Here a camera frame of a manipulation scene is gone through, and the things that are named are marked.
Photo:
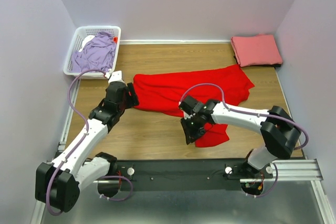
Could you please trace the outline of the aluminium frame rail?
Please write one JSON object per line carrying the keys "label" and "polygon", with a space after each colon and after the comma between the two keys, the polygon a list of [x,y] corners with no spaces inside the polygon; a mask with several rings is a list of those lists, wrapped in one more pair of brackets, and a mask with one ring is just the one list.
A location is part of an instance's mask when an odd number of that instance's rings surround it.
{"label": "aluminium frame rail", "polygon": [[[181,97],[179,103],[187,96],[188,94],[185,93]],[[299,129],[302,130],[301,135],[303,135],[305,132],[304,130],[299,127]],[[59,141],[58,145],[58,152],[55,158],[57,158],[71,143],[67,142],[67,135],[69,132],[69,127],[65,126],[64,131],[62,133],[62,137]],[[89,159],[88,157],[85,160],[85,163],[88,164],[92,159]],[[280,182],[280,181],[310,181],[314,187],[314,192],[316,195],[316,199],[319,205],[319,209],[322,215],[322,219],[324,223],[335,223],[335,216],[331,211],[328,199],[326,195],[324,194],[323,188],[321,186],[321,181],[323,179],[321,170],[319,167],[319,164],[317,160],[313,159],[277,159],[273,162],[270,163],[271,169],[272,169],[272,174],[273,178],[271,179],[265,179],[264,182],[266,181],[271,181],[274,184]],[[251,194],[247,191],[244,191],[244,193],[252,198],[260,198],[265,195],[261,191],[259,195],[257,194]],[[43,214],[45,211],[47,211],[46,204],[38,201],[36,202],[35,210],[33,212],[33,217],[32,217],[32,223],[41,223]]]}

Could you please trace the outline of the folded pink t shirt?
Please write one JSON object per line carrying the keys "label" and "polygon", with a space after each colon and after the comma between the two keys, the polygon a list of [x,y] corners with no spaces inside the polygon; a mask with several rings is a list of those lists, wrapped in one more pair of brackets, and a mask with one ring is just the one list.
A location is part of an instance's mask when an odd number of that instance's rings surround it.
{"label": "folded pink t shirt", "polygon": [[275,38],[272,34],[261,34],[250,37],[233,36],[230,39],[240,67],[258,64],[282,64]]}

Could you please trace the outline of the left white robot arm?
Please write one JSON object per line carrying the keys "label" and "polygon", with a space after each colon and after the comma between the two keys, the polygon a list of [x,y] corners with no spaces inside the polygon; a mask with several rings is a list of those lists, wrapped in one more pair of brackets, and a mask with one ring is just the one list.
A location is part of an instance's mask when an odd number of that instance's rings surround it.
{"label": "left white robot arm", "polygon": [[51,163],[41,163],[36,169],[35,198],[46,204],[57,216],[70,211],[81,191],[96,179],[112,179],[116,175],[117,159],[100,153],[88,164],[86,158],[119,122],[126,109],[139,105],[132,83],[112,81],[106,96],[93,109],[85,125],[71,144]]}

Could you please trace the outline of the white plastic laundry basket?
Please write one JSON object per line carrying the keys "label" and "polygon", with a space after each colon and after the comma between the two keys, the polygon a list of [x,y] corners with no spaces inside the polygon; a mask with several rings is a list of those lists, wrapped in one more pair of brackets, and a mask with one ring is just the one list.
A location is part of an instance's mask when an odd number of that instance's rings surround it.
{"label": "white plastic laundry basket", "polygon": [[118,26],[81,26],[72,37],[63,72],[82,79],[103,79],[103,73],[116,68],[121,28]]}

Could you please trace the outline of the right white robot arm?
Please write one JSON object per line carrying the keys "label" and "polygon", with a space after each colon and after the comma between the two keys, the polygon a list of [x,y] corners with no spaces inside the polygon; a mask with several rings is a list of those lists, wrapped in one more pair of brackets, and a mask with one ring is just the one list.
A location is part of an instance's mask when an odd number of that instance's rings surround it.
{"label": "right white robot arm", "polygon": [[289,159],[302,133],[299,126],[279,106],[270,110],[253,110],[210,99],[206,103],[187,96],[178,105],[183,111],[180,120],[186,143],[199,140],[206,133],[205,125],[233,125],[262,136],[263,146],[250,151],[243,162],[227,171],[230,179],[256,178],[277,159]]}

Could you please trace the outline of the red t shirt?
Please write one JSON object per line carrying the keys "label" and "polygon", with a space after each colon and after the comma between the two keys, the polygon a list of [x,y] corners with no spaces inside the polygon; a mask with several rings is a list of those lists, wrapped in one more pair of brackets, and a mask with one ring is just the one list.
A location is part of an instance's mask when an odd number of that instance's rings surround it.
{"label": "red t shirt", "polygon": [[249,90],[255,86],[239,65],[203,71],[136,74],[133,85],[139,99],[137,109],[181,118],[183,112],[178,108],[181,97],[189,88],[201,83],[208,85],[196,87],[188,95],[203,103],[209,99],[220,100],[221,92],[210,86],[212,83],[223,89],[225,102],[235,106],[246,101]]}

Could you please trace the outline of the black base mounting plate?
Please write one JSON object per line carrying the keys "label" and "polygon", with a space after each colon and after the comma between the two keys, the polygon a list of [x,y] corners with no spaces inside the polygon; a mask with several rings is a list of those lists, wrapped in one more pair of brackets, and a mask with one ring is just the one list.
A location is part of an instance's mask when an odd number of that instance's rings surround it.
{"label": "black base mounting plate", "polygon": [[129,191],[244,190],[259,195],[260,184],[271,178],[269,164],[257,171],[243,158],[118,160],[96,184],[98,193],[111,198]]}

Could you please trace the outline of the purple t shirt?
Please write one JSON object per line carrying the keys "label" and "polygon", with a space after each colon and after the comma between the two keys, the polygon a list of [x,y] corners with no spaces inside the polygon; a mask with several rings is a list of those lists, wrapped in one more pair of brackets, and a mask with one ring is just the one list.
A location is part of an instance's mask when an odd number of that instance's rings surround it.
{"label": "purple t shirt", "polygon": [[95,38],[86,44],[82,52],[75,51],[72,54],[72,71],[81,73],[96,69],[108,72],[112,69],[117,49],[113,38],[114,36],[109,32],[98,32]]}

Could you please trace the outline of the white garment in basket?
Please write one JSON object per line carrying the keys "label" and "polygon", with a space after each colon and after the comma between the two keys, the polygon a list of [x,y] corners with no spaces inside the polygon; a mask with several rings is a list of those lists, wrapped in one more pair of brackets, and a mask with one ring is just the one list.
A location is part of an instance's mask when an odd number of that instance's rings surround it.
{"label": "white garment in basket", "polygon": [[83,39],[83,41],[82,41],[82,43],[81,43],[81,47],[80,47],[80,49],[79,49],[78,51],[79,51],[79,52],[82,52],[83,49],[84,49],[84,47],[86,46],[86,44],[87,44],[88,42],[90,42],[91,40],[93,40],[94,38],[95,38],[94,35],[88,35],[87,37],[85,37],[85,38]]}

